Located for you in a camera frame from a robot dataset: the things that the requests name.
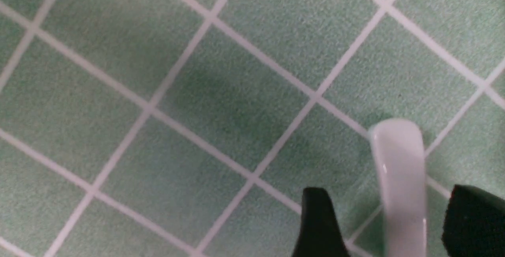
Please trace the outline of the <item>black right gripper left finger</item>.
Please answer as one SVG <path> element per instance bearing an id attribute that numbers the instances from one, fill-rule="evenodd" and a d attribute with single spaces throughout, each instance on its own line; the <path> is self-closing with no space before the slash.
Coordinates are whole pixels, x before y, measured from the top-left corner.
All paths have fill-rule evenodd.
<path id="1" fill-rule="evenodd" d="M 349 257 L 333 208 L 324 188 L 303 189 L 301 227 L 293 257 Z"/>

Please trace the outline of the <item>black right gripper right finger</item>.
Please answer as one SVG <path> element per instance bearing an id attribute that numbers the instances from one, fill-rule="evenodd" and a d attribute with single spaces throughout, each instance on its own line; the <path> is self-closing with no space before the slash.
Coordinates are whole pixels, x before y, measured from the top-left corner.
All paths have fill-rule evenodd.
<path id="1" fill-rule="evenodd" d="M 475 186 L 454 185 L 441 240 L 449 257 L 503 257 L 504 199 Z"/>

